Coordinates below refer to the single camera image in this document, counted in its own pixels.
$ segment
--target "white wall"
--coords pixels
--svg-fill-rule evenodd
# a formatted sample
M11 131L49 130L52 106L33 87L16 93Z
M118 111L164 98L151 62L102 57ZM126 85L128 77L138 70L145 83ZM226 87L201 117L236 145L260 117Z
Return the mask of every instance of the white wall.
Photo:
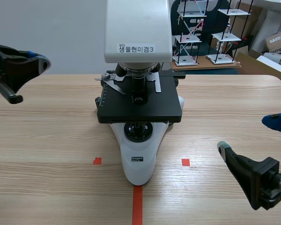
M104 63L105 8L106 0L0 0L0 44L47 56L49 73L103 73L115 68Z

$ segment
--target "microscope base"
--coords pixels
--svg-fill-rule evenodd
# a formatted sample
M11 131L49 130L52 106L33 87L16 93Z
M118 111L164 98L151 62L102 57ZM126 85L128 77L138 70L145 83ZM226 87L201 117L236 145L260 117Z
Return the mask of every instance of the microscope base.
M183 109L183 98L179 97L179 102ZM149 140L142 143L129 141L125 136L124 126L125 123L111 124L121 148L125 176L132 184L140 186L147 183L153 174L156 153L169 123L152 123L153 134Z

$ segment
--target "white shelf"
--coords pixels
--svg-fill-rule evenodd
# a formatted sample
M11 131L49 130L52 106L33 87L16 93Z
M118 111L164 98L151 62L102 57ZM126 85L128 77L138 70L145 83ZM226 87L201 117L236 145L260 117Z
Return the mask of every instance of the white shelf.
M218 64L230 64L230 63L234 63L235 61L232 61L232 59L226 55L226 54L219 54L217 56L217 60L215 62L216 59L216 54L214 55L207 55L207 58L210 59L210 61L212 61L213 64L218 65Z
M182 36L182 41L180 42L180 39L181 39L181 35L176 35L176 40L181 43L181 44L184 44L184 43L199 43L201 42L200 39L196 36L196 35L183 35Z
M218 9L218 11L220 11L221 13L228 15L228 16L232 16L232 15L250 15L250 13L247 13L245 11L242 11L241 9L237 9L237 8L231 8L229 9L229 12L227 13L228 9Z
M184 18L189 18L189 17L207 17L206 15L202 14L200 11L199 12L185 12L185 15L183 15L183 12L178 12L180 16Z
M173 56L173 60L176 64L176 66L181 67L181 66L196 66L196 60L193 58L190 58L188 55L186 56L180 56L179 59L179 64L178 64L178 56Z
M221 33L217 33L217 34L212 34L212 36L214 36L216 39L218 39L221 42L225 42L225 41L241 41L240 38L236 37L234 34L224 34L224 38L222 39L223 36L223 32Z

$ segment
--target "label sticker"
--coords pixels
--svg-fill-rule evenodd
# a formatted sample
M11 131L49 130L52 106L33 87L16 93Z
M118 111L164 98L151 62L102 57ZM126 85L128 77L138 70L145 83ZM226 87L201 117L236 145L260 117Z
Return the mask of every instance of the label sticker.
M143 162L144 161L144 157L132 157L131 161L132 162Z
M270 40L270 43L273 43L273 42L278 41L278 40L280 40L280 39L281 39L281 36L280 36L280 37L276 37L276 38Z
M117 53L156 53L156 44L117 44Z

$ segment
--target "microscope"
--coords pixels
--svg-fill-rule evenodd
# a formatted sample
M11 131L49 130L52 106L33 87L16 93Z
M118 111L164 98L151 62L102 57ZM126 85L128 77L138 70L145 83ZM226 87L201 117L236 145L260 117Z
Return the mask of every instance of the microscope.
M172 60L168 0L107 0L104 57L118 65L96 79L103 87L96 98L98 121L111 125L127 179L143 185L184 106L176 87L185 74L160 71L161 62Z

